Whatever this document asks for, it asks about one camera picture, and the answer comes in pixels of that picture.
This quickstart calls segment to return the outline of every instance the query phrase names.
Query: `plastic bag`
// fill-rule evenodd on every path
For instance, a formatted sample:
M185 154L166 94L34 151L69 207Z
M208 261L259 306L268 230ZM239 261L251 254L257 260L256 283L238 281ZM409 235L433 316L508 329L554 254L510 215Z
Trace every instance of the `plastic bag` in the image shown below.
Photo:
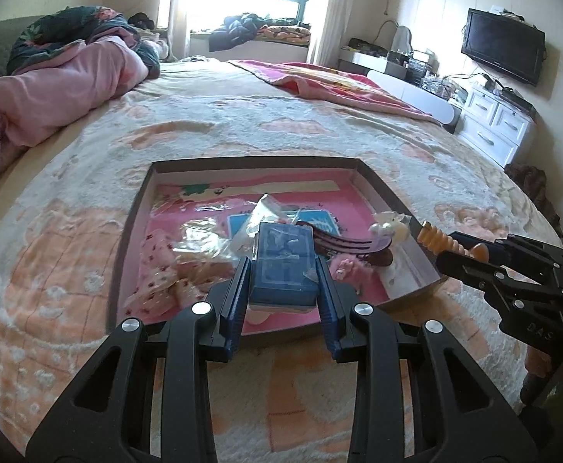
M172 252L177 264L194 261L233 262L230 240L224 238L215 218L195 219L181 226L181 238L174 242Z
M289 214L282 209L280 202L271 195L264 195L256 204L256 207L245 220L240 230L230 241L230 250L237 256L254 258L254 239L260 223L290 223L296 222L298 212Z
M215 218L187 221L180 232L178 242L162 230L146 236L139 284L123 305L127 315L150 321L185 308L234 275L230 240L222 237Z

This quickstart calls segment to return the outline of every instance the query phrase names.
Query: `bed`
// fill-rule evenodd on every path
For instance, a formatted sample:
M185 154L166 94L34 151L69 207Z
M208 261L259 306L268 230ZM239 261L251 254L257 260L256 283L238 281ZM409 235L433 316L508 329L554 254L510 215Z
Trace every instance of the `bed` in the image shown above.
M243 155L359 158L445 231L560 245L500 168L436 123L302 100L230 63L165 64L0 180L0 429L19 451L105 337L112 261L150 162ZM517 405L526 345L499 332L479 292L448 280L392 316L443 321ZM354 368L335 365L320 337L210 367L219 460L345 461Z

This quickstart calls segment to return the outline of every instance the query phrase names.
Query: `white cabinet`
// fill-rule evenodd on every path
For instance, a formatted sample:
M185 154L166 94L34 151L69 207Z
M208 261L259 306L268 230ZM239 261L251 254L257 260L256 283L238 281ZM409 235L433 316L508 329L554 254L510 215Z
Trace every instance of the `white cabinet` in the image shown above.
M455 133L504 167L524 160L534 138L535 124L531 117L500 97L474 88L468 95Z

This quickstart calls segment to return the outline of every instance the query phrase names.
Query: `pink patterned cloth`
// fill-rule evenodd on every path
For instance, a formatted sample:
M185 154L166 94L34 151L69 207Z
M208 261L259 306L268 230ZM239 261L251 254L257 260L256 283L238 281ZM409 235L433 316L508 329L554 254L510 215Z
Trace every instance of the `pink patterned cloth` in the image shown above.
M78 44L73 57L58 67L0 77L0 172L60 127L134 88L148 73L136 53L110 35Z
M410 106L360 74L344 73L314 64L271 64L260 61L228 61L271 85L304 99L316 99L361 110L401 115L435 122L430 115Z

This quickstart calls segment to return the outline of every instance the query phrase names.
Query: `tv screen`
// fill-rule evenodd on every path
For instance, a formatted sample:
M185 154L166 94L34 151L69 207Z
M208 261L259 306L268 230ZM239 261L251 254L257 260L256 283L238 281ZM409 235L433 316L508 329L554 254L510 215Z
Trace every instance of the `tv screen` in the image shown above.
M470 9L462 54L537 86L545 59L545 33L505 16Z

